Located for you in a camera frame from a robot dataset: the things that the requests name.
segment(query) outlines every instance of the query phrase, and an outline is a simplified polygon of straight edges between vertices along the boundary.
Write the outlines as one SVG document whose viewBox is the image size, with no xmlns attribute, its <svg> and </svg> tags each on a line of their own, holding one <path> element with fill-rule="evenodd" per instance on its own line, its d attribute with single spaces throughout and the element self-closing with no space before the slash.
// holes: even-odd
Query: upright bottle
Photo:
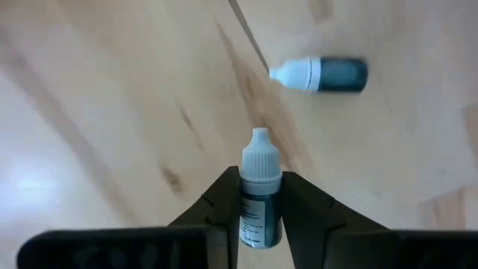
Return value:
<svg viewBox="0 0 478 269">
<path fill-rule="evenodd" d="M 242 213 L 239 236 L 246 245 L 267 249 L 282 238 L 279 190 L 282 171 L 279 150 L 267 128 L 254 128 L 251 143 L 243 149 Z"/>
<path fill-rule="evenodd" d="M 269 71 L 286 88 L 309 92 L 360 93 L 367 84 L 367 64 L 358 58 L 304 58 Z"/>
</svg>

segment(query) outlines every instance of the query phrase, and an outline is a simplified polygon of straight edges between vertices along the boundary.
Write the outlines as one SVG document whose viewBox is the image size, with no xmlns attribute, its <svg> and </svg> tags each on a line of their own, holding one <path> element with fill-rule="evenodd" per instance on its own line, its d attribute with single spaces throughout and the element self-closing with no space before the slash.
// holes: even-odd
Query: small plastic bottle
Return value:
<svg viewBox="0 0 478 269">
<path fill-rule="evenodd" d="M 286 88 L 309 92 L 360 93 L 367 84 L 367 64 L 352 58 L 304 58 L 269 71 Z"/>
<path fill-rule="evenodd" d="M 243 149 L 242 213 L 239 236 L 246 245 L 267 249 L 282 239 L 279 190 L 282 171 L 279 150 L 269 140 L 267 128 L 252 130 L 251 143 Z"/>
</svg>

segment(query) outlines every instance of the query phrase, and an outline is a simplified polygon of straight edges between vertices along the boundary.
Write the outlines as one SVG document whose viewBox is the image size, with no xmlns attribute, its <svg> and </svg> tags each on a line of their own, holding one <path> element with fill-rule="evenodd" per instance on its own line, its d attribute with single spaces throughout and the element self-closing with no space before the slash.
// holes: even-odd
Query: blurred black object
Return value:
<svg viewBox="0 0 478 269">
<path fill-rule="evenodd" d="M 296 268 L 478 268 L 476 232 L 390 230 L 290 172 L 281 200 Z M 239 170 L 229 167 L 167 227 L 45 232 L 22 246 L 17 266 L 236 268 L 240 209 Z"/>
</svg>

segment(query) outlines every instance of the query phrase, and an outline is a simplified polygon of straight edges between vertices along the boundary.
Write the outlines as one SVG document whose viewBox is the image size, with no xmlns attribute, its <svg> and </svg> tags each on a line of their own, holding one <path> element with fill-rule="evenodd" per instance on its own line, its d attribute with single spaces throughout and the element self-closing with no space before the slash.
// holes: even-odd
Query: bottle label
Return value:
<svg viewBox="0 0 478 269">
<path fill-rule="evenodd" d="M 242 199 L 239 236 L 252 247 L 265 247 L 266 203 Z"/>
</svg>

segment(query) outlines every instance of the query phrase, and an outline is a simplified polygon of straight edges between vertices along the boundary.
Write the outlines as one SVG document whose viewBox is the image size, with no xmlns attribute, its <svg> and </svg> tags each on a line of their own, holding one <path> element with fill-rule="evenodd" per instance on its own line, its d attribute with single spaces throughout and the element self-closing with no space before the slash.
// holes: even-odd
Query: lying bottle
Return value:
<svg viewBox="0 0 478 269">
<path fill-rule="evenodd" d="M 272 68 L 269 76 L 290 89 L 360 93 L 367 84 L 368 69 L 362 59 L 304 58 Z"/>
</svg>

